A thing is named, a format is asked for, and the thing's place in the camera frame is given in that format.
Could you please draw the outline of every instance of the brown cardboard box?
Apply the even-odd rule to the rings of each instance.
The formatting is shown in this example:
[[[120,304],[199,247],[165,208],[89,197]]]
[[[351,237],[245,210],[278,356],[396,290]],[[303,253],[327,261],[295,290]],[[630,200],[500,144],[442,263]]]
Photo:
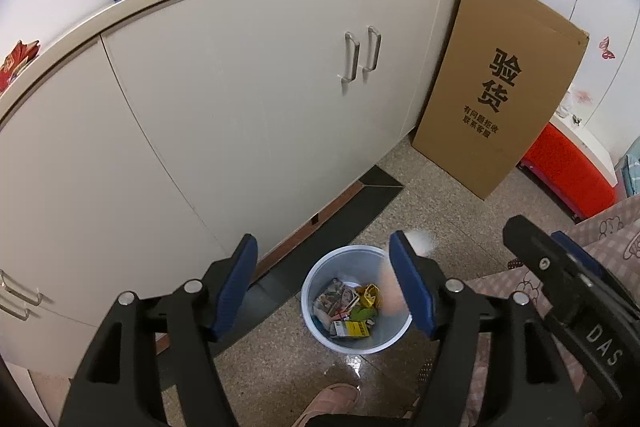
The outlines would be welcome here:
[[[462,0],[414,148],[486,198],[549,122],[588,42],[537,0]]]

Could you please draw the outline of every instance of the cabinet handle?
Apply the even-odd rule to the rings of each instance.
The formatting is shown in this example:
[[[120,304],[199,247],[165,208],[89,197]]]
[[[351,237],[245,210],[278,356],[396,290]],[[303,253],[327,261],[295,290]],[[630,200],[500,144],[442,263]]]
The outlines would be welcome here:
[[[42,293],[38,292],[38,299],[34,300],[31,299],[29,297],[27,297],[27,295],[23,295],[20,292],[18,292],[18,290],[14,290],[13,288],[11,288],[6,281],[4,280],[4,271],[0,270],[0,286],[2,286],[2,288],[4,288],[5,290],[7,290],[9,293],[11,293],[11,295],[15,295],[18,299],[21,299],[23,301],[25,301],[26,303],[31,304],[32,306],[39,306],[40,303],[42,302]]]
[[[29,318],[29,310],[27,308],[24,309],[24,315],[20,315],[17,312],[14,312],[12,309],[7,308],[6,306],[2,306],[2,304],[0,304],[0,310],[2,310],[3,312],[7,312],[9,315],[13,315],[16,319],[20,319],[22,321],[25,321]]]
[[[349,41],[353,42],[353,61],[351,62],[351,76],[344,76],[342,82],[348,84],[356,79],[358,74],[358,58],[360,57],[360,41],[351,32],[344,34],[344,39],[349,44]]]
[[[376,48],[373,50],[373,64],[369,68],[368,66],[364,66],[362,69],[370,73],[374,71],[378,66],[378,57],[380,56],[380,43],[382,42],[382,35],[380,32],[375,29],[373,26],[369,26],[369,35],[374,34],[376,36]]]

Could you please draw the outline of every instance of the granite floor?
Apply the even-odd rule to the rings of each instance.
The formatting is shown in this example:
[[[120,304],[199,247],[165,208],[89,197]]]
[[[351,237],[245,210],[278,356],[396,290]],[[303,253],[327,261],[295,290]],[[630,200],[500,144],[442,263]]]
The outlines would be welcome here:
[[[501,230],[511,216],[524,214],[547,232],[572,224],[518,170],[481,201],[412,149],[408,138],[379,165],[405,189],[354,243],[384,247],[395,230],[426,229],[438,244],[433,257],[450,276],[472,279],[506,269],[512,255],[501,244]],[[411,327],[382,353],[338,355],[306,330],[300,302],[291,298],[215,362],[241,427],[289,427],[322,388],[339,381],[359,386],[362,399],[355,413],[402,416],[417,396],[418,371],[435,347]],[[43,396],[43,387],[38,391],[47,410],[57,408]],[[163,398],[170,425],[183,426],[175,388]]]

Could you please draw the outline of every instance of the trash can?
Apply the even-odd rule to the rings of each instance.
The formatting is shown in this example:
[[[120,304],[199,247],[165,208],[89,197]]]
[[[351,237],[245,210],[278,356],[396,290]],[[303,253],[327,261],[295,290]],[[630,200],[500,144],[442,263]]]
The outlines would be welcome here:
[[[302,285],[300,301],[302,316],[311,334],[332,351],[346,355],[369,355],[386,349],[395,343],[411,324],[409,309],[395,315],[380,314],[375,326],[370,329],[370,337],[365,339],[331,339],[312,320],[314,300],[333,278],[349,285],[360,286],[380,283],[380,267],[387,257],[384,250],[364,245],[338,248],[318,261],[306,276]],[[384,288],[380,288],[384,302]]]

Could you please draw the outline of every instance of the pink slipper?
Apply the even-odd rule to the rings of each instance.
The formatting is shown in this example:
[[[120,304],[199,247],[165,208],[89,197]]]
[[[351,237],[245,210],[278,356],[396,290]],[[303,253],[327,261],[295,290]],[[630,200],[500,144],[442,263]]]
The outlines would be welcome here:
[[[303,427],[320,414],[347,414],[353,409],[359,396],[360,391],[348,383],[334,383],[325,387],[291,427]]]

